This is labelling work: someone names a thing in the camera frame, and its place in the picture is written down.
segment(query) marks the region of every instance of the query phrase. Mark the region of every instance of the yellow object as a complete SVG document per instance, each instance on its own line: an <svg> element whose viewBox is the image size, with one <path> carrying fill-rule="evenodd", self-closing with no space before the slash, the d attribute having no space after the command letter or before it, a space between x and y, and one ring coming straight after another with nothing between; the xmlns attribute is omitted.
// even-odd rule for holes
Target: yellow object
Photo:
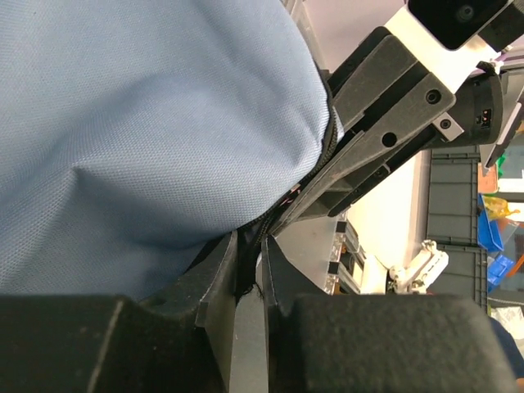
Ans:
<svg viewBox="0 0 524 393"><path fill-rule="evenodd" d="M521 122L520 127L517 130L517 135L524 133L524 120Z"/></svg>
<svg viewBox="0 0 524 393"><path fill-rule="evenodd" d="M511 211L508 208L508 201L495 196L484 196L484 207L488 214L488 219L503 219L515 213L520 213L520 210Z"/></svg>

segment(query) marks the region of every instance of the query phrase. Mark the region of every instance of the gray plastic part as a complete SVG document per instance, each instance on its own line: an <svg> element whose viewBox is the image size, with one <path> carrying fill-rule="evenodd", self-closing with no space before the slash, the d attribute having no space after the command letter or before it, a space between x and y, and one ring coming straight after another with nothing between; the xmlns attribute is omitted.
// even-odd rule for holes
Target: gray plastic part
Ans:
<svg viewBox="0 0 524 393"><path fill-rule="evenodd" d="M480 247L440 246L449 264L429 287L435 294L472 298L485 312L488 309L487 254Z"/></svg>
<svg viewBox="0 0 524 393"><path fill-rule="evenodd" d="M432 160L427 238L439 244L476 246L478 160Z"/></svg>

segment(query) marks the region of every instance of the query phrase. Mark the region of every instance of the white robot part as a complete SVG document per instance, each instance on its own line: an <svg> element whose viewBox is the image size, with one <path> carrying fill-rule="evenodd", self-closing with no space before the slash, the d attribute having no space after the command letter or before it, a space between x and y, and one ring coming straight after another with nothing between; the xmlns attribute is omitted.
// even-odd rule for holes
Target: white robot part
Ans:
<svg viewBox="0 0 524 393"><path fill-rule="evenodd" d="M426 293L449 263L448 255L436 248L431 240L422 242L422 249L409 266L394 266L389 275L395 293Z"/></svg>
<svg viewBox="0 0 524 393"><path fill-rule="evenodd" d="M394 266L388 269L374 255L367 254L359 293L426 293L426 289L440 276L448 263L448 255L439 251L436 243L431 240L422 242L418 255L405 267Z"/></svg>
<svg viewBox="0 0 524 393"><path fill-rule="evenodd" d="M500 56L478 35L456 51L446 49L409 12L408 6L402 7L385 26L452 93L459 90L480 61L491 62Z"/></svg>

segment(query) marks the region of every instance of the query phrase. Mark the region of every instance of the blue storage bin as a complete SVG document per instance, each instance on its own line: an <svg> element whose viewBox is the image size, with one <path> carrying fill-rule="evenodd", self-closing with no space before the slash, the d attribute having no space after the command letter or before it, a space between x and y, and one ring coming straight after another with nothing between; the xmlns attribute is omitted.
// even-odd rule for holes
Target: blue storage bin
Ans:
<svg viewBox="0 0 524 393"><path fill-rule="evenodd" d="M500 285L506 274L515 266L515 261L499 255L488 268L488 293Z"/></svg>
<svg viewBox="0 0 524 393"><path fill-rule="evenodd" d="M504 244L500 236L499 225L496 221L489 221L488 214L484 210L484 198L479 194L478 205L482 208L478 217L478 244L489 252L504 251Z"/></svg>

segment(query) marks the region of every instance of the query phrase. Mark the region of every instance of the black zipper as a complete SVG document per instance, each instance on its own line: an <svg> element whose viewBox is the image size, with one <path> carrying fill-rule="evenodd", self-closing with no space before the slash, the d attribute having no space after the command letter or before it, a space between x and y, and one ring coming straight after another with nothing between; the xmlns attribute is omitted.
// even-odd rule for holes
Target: black zipper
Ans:
<svg viewBox="0 0 524 393"><path fill-rule="evenodd" d="M286 195L282 196L271 208L263 215L252 220L248 224L241 226L238 229L238 275L237 275L237 289L236 298L240 300L242 296L249 293L253 287L256 287L259 294L262 296L260 288L256 285L255 272L256 261L260 253L260 245L264 237L269 233L269 230L282 212L295 200L299 195L300 190L303 189L312 178L314 178L322 168L332 159L337 149L338 142L338 127L337 118L332 105L332 92L329 89L327 81L320 75L323 81L324 89L327 94L327 109L329 111L329 120L326 126L326 132L323 138L323 149L315 167ZM255 236L249 239L252 229L258 225Z"/></svg>

